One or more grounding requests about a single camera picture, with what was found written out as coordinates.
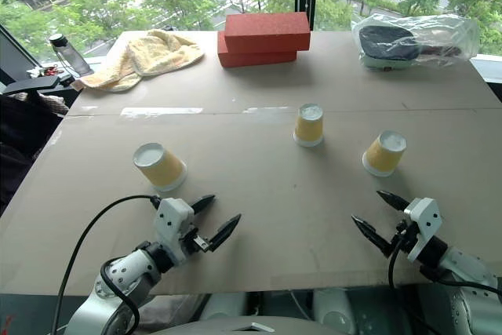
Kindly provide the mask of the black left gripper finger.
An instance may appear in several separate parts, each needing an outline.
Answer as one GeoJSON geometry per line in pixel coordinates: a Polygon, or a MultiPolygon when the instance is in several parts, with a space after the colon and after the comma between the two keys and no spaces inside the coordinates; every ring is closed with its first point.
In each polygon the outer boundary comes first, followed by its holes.
{"type": "Polygon", "coordinates": [[[216,234],[209,240],[208,251],[214,252],[231,236],[241,216],[241,214],[238,214],[232,217],[217,230],[216,234]]]}
{"type": "Polygon", "coordinates": [[[215,198],[215,195],[203,195],[190,204],[190,207],[193,209],[194,214],[199,214],[208,208],[214,202],[215,198]]]}

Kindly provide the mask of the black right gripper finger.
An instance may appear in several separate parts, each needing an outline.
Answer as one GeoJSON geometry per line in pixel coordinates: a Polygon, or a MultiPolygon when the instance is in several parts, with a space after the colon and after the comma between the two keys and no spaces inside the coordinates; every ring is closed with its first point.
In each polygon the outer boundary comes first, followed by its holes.
{"type": "Polygon", "coordinates": [[[378,235],[375,228],[371,224],[355,215],[351,215],[351,219],[354,221],[355,226],[358,230],[360,230],[364,237],[374,244],[374,246],[382,252],[385,257],[389,257],[391,255],[393,251],[392,244],[378,235]]]}
{"type": "Polygon", "coordinates": [[[377,194],[393,209],[397,211],[404,212],[405,209],[409,206],[409,202],[404,198],[390,193],[389,191],[377,190],[377,194]]]}

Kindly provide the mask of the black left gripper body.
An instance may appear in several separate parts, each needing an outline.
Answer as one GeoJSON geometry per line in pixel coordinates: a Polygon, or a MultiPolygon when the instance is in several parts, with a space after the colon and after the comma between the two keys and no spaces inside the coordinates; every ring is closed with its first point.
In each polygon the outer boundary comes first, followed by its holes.
{"type": "Polygon", "coordinates": [[[206,253],[211,250],[211,244],[207,238],[202,237],[198,233],[198,228],[191,225],[188,231],[181,239],[181,245],[184,253],[191,256],[194,253],[206,253]]]}

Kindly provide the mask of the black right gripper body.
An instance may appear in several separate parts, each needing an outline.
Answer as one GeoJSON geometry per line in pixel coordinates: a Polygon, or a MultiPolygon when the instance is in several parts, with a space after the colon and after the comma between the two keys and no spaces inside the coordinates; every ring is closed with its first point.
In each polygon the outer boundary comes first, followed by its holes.
{"type": "Polygon", "coordinates": [[[391,243],[387,251],[387,258],[389,258],[394,251],[402,251],[405,254],[409,254],[417,243],[419,226],[413,217],[413,210],[406,209],[404,213],[409,218],[409,222],[402,220],[396,225],[397,232],[391,239],[391,243]]]}

